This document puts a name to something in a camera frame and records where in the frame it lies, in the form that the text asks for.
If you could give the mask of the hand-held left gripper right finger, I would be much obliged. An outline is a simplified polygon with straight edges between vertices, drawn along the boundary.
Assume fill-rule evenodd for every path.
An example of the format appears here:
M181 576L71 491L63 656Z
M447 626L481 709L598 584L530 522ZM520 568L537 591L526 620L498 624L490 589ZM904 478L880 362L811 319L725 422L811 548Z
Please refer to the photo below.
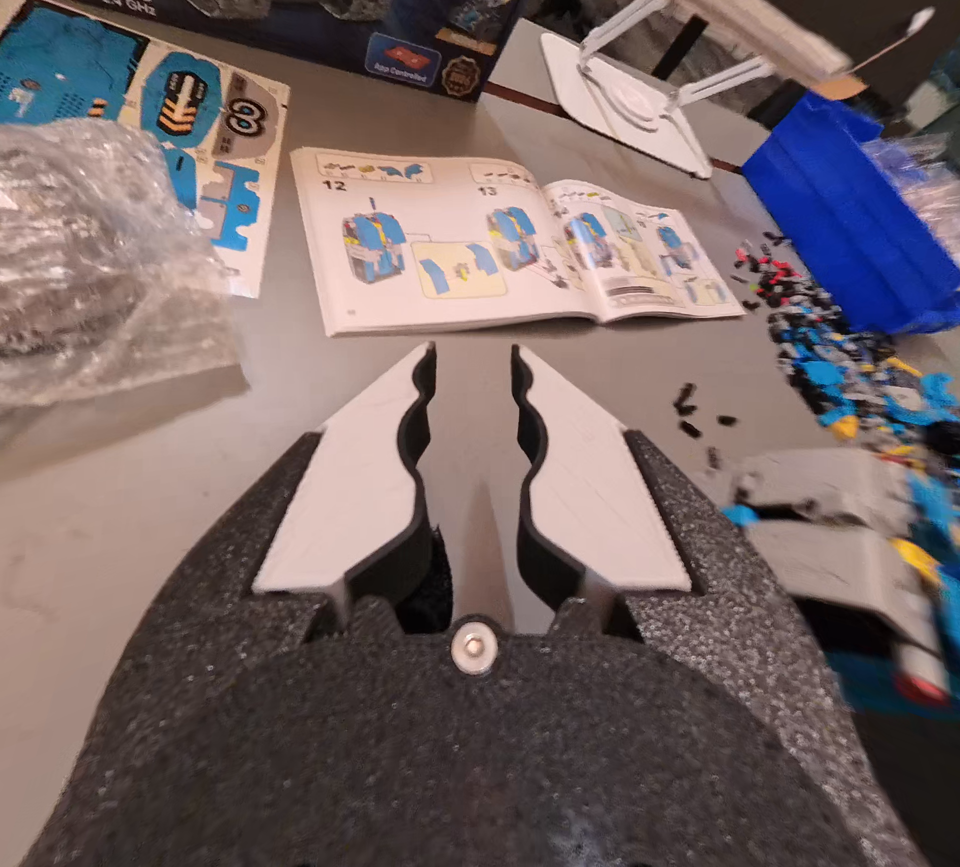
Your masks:
M529 461L516 556L532 593L554 612L582 598L602 620L622 597L691 594L634 434L527 346L511 348L510 388Z

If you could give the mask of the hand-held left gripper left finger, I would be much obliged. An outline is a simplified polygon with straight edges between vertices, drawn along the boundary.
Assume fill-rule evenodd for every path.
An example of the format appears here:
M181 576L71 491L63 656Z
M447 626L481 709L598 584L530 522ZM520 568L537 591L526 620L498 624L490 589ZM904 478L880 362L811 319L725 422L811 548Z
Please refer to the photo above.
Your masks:
M344 623L363 597L397 606L419 588L433 552L418 462L436 372L423 342L321 425L254 594L322 594Z

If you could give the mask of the building instruction booklet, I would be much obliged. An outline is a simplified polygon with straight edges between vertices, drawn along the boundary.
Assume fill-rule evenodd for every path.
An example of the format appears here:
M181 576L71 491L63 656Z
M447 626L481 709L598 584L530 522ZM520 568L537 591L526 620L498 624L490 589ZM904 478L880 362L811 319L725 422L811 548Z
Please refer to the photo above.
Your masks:
M328 336L738 318L678 210L498 158L291 154Z

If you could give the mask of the pile of building block parts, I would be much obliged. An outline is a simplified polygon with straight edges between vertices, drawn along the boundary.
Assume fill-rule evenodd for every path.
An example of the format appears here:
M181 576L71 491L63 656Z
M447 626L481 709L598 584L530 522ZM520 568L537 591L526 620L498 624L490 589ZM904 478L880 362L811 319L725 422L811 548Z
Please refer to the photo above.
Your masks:
M745 309L765 309L776 362L818 424L841 444L958 487L958 382L923 372L894 341L855 331L809 273L785 259L786 238L743 241L732 279L750 289Z

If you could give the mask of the grey desk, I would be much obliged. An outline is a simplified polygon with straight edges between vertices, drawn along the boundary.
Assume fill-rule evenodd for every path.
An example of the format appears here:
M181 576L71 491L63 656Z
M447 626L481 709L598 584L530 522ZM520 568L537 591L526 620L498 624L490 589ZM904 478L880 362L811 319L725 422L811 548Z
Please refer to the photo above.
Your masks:
M165 27L290 90L239 363L26 415L2 447L2 865L927 865L817 639L695 484L683 380L727 458L833 441L766 321L326 335L291 151L487 158L686 220L726 279L776 224L524 105L466 105ZM322 424L436 347L431 565L399 605L253 592ZM633 434L692 576L610 616L522 580L511 388L529 348Z

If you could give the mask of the white desk lamp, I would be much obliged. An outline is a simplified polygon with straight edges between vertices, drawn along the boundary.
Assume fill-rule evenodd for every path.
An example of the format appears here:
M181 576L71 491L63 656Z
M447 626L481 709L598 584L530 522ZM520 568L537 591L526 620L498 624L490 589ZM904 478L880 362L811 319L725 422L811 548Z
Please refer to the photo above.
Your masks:
M842 79L851 59L766 0L679 0L695 16L732 33L750 57L700 81L659 88L600 52L672 0L634 0L575 45L543 35L541 50L558 103L577 123L694 178L714 165L684 113L687 105L778 75L809 89Z

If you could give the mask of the grey blue toy robot body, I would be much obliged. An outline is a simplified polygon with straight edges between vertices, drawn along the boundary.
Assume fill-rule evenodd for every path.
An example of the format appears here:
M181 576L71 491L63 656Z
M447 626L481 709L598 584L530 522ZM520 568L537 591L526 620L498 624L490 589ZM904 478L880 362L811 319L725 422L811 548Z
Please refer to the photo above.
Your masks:
M705 455L696 479L806 618L849 693L958 708L958 496L858 447Z

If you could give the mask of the clear bubble wrap bag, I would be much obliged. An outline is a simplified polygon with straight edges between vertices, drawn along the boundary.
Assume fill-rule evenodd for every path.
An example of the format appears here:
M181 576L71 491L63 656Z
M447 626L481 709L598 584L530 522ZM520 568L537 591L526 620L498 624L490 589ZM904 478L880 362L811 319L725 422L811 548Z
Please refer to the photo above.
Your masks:
M154 135L2 125L2 414L238 364L230 296Z

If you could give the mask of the blue plastic bin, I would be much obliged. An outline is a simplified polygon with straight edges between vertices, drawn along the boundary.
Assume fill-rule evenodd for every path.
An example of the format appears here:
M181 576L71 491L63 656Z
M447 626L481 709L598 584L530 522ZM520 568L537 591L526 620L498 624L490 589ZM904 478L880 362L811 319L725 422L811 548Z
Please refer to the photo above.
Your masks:
M958 265L863 146L881 125L808 91L741 170L850 327L958 328Z

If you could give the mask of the heap of clear plastic bags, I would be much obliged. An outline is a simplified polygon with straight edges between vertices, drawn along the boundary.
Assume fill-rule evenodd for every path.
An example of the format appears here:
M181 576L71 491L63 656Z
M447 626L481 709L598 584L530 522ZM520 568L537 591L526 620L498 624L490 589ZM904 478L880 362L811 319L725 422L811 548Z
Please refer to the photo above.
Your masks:
M939 243L958 261L958 160L950 152L947 132L875 139L862 150L925 223Z

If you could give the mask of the blue sticker sheet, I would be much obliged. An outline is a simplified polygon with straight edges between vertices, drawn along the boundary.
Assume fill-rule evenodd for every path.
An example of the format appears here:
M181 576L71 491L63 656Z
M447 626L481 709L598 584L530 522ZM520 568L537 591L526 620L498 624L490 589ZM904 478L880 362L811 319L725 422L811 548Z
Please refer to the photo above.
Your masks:
M1 0L1 120L90 118L153 136L174 194L259 296L290 89L50 0Z

